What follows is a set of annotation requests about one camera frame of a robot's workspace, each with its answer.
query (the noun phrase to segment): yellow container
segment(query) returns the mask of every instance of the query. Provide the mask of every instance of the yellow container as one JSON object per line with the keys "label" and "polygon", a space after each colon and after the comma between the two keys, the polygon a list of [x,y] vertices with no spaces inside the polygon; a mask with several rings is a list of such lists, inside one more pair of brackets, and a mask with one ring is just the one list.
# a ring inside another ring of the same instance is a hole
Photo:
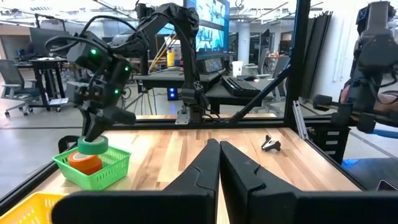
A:
{"label": "yellow container", "polygon": [[52,207],[67,194],[36,192],[0,218],[1,224],[51,223]]}
{"label": "yellow container", "polygon": [[174,66],[174,50],[171,47],[167,49],[167,66]]}

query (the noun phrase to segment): green plastic basket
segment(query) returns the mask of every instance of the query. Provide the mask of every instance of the green plastic basket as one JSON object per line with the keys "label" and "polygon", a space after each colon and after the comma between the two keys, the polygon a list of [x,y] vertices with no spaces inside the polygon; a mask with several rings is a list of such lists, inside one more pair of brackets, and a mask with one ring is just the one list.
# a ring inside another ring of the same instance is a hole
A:
{"label": "green plastic basket", "polygon": [[91,175],[86,175],[71,167],[68,162],[70,154],[78,148],[63,152],[52,159],[57,163],[63,176],[79,185],[85,190],[103,190],[127,175],[129,170],[129,158],[131,153],[113,147],[98,155],[103,168]]}

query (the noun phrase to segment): white pillar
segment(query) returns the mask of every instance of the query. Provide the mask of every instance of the white pillar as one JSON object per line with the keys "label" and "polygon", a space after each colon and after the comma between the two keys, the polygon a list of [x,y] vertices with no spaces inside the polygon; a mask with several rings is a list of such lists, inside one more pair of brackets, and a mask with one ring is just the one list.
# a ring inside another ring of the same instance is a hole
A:
{"label": "white pillar", "polygon": [[243,64],[249,63],[250,24],[238,24],[238,60]]}

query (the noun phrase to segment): office chair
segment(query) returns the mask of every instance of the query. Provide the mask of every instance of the office chair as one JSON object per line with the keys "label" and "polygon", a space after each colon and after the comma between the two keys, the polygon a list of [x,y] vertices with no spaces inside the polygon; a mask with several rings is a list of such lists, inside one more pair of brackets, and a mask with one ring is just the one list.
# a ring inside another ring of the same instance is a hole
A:
{"label": "office chair", "polygon": [[[268,78],[267,80],[273,81],[278,74],[285,70],[290,62],[289,57],[279,57],[275,66],[274,73],[272,74],[272,78]],[[266,96],[262,100],[262,106],[258,109],[254,109],[254,113],[258,113],[259,110],[266,110],[269,113],[270,110],[275,111],[278,115],[283,114],[283,111],[279,109],[279,107],[274,106],[272,104],[279,103],[284,101],[286,98],[286,79],[282,81],[277,88],[272,91],[272,96]]]}
{"label": "office chair", "polygon": [[12,60],[0,60],[0,73],[4,79],[5,84],[1,98],[7,100],[19,100],[23,103],[6,109],[4,113],[6,117],[9,117],[9,111],[18,108],[24,113],[24,116],[28,115],[29,112],[33,112],[33,109],[29,107],[30,103],[40,98],[40,91],[35,87],[36,80],[26,80],[32,83],[32,87],[25,87],[25,80],[15,66]]}
{"label": "office chair", "polygon": [[264,69],[264,68],[268,68],[269,69],[268,65],[266,64],[266,58],[267,58],[268,51],[269,51],[268,49],[263,49],[261,51],[260,58],[259,58],[259,61],[258,61],[257,65],[255,65],[253,63],[250,63],[250,64],[247,64],[247,65],[244,65],[244,67],[248,68],[248,69],[256,68],[257,69],[257,75],[256,76],[259,77],[259,78],[270,77],[272,74],[265,74],[266,70]]}

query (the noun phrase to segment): wooden tabletop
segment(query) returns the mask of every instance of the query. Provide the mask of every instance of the wooden tabletop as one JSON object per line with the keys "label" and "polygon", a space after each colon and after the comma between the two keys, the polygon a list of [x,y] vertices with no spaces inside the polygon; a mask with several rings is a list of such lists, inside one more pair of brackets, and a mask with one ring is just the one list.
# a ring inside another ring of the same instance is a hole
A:
{"label": "wooden tabletop", "polygon": [[[266,134],[280,141],[280,152],[261,150]],[[107,131],[104,135],[109,145],[132,153],[127,177],[107,190],[162,190],[194,160],[209,138],[229,141],[301,190],[359,190],[290,128]],[[81,188],[67,181],[58,170],[33,192],[39,190],[72,193]],[[217,220],[229,223],[221,184]]]}

